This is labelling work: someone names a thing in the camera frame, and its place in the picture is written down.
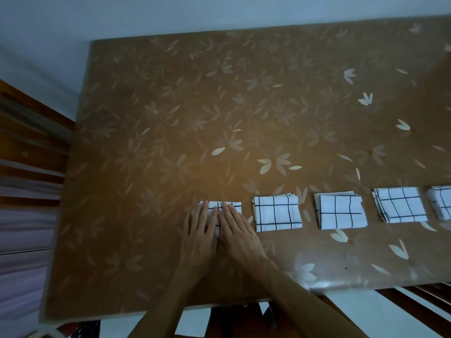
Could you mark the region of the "wooden slatted bench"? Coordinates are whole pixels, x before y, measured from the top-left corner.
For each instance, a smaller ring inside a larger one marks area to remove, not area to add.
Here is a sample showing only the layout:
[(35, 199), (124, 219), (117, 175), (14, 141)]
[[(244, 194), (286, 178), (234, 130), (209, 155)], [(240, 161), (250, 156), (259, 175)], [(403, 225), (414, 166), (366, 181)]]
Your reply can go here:
[(0, 210), (57, 208), (75, 122), (0, 79)]

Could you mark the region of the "person's left forearm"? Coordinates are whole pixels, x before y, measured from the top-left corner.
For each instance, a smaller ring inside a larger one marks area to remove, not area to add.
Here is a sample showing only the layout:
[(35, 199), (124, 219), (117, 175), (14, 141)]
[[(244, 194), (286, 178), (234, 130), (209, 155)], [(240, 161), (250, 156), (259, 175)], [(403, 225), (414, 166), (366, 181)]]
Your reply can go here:
[(188, 298), (202, 274), (177, 270), (157, 304), (147, 311), (127, 338), (172, 338)]

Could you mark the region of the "brown floral plastic tablecloth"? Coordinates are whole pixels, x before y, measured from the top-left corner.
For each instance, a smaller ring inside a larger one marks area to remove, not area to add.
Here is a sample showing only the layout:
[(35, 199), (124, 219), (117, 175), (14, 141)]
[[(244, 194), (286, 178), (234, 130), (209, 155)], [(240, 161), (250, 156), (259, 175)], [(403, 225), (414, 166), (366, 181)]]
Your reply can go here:
[[(41, 319), (146, 311), (199, 202), (290, 193), (302, 228), (259, 233), (304, 288), (451, 281), (451, 15), (95, 41)], [(374, 188), (417, 187), (428, 220), (386, 223)], [(362, 196), (321, 230), (314, 194)]]

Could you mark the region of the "person's right forearm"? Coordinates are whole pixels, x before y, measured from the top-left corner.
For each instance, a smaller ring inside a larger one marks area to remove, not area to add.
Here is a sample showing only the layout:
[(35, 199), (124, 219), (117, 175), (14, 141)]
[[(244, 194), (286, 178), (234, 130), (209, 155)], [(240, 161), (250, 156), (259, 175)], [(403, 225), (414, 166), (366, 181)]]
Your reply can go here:
[(268, 258), (239, 260), (304, 338), (368, 338), (355, 324), (296, 283)]

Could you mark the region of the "brown wooden slatted chair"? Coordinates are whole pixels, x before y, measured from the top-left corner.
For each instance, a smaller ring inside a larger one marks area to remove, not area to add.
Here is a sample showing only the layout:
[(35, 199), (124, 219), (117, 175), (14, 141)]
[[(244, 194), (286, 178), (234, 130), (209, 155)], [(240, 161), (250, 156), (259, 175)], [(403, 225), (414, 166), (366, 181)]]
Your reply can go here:
[(377, 289), (442, 338), (451, 338), (451, 282)]

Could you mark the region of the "person's left hand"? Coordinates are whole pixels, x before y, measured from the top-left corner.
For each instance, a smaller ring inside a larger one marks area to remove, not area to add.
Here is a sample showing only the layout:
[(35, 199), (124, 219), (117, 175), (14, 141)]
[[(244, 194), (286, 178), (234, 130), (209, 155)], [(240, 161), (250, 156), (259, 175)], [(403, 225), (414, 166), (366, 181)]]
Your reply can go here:
[(216, 221), (218, 208), (213, 207), (208, 211), (205, 233), (199, 233), (200, 206), (191, 213), (189, 238), (181, 241), (179, 265), (177, 270), (200, 273), (202, 277), (206, 274), (212, 257), (216, 254)]

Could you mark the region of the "dark patterned cloth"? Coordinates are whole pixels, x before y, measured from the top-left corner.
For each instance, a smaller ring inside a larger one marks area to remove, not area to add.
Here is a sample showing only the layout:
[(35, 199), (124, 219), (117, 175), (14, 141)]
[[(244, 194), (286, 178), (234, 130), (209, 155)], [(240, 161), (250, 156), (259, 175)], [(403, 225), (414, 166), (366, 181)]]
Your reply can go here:
[(99, 338), (100, 328), (100, 320), (90, 320), (63, 324), (57, 330), (63, 334), (65, 338)]

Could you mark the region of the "person's right hand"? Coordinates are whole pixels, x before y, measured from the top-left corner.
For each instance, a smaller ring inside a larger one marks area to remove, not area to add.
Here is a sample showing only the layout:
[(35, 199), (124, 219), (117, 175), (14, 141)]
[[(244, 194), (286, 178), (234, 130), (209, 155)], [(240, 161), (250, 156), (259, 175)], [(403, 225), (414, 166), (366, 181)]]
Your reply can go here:
[[(227, 248), (228, 254), (245, 271), (254, 274), (261, 269), (263, 263), (269, 261), (268, 256), (264, 252), (256, 232), (254, 234), (244, 234), (239, 229), (238, 233), (223, 233), (223, 203), (221, 210), (218, 212), (218, 218), (222, 240)], [(237, 224), (240, 228), (240, 219), (237, 220)]]

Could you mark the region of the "dark wooden chair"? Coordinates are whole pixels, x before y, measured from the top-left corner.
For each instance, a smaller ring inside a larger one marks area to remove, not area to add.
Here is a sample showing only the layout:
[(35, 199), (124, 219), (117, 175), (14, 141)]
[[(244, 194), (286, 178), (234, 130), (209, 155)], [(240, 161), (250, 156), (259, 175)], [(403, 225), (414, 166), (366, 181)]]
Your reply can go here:
[(205, 338), (284, 338), (269, 302), (214, 307)]

